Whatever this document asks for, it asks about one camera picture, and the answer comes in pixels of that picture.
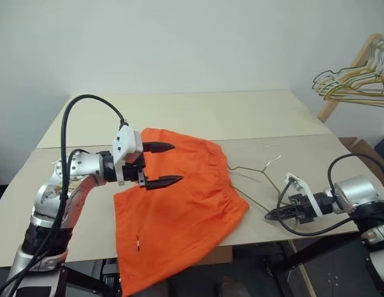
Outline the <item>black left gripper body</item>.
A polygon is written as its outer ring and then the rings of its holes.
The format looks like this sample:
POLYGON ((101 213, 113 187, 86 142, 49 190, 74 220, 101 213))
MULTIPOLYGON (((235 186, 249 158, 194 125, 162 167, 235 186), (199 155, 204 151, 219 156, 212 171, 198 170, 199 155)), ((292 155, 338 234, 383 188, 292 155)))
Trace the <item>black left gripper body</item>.
POLYGON ((126 163, 122 167, 124 181, 136 182, 139 186, 147 185, 147 177, 145 176, 145 159, 141 154, 133 163, 126 163))

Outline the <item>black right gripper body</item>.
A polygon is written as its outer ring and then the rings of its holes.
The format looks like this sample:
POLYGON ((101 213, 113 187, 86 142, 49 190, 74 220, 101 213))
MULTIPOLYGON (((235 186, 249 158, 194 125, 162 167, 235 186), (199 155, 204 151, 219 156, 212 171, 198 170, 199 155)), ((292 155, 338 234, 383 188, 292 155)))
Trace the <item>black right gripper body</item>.
POLYGON ((310 223, 314 221, 315 211, 307 196, 296 194, 289 196, 289 201, 294 207, 296 218, 299 223, 310 223))

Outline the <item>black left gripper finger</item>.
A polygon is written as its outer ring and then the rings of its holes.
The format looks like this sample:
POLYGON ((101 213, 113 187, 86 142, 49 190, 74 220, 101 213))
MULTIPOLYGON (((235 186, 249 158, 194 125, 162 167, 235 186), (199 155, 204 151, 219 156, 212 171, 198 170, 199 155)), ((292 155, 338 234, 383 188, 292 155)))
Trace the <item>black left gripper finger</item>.
POLYGON ((171 186, 182 179, 182 176, 177 175, 160 176, 156 180, 147 181, 145 188, 146 190, 161 189, 171 186))
POLYGON ((172 144, 166 142, 144 142, 143 143, 143 153, 162 153, 176 147, 172 144))

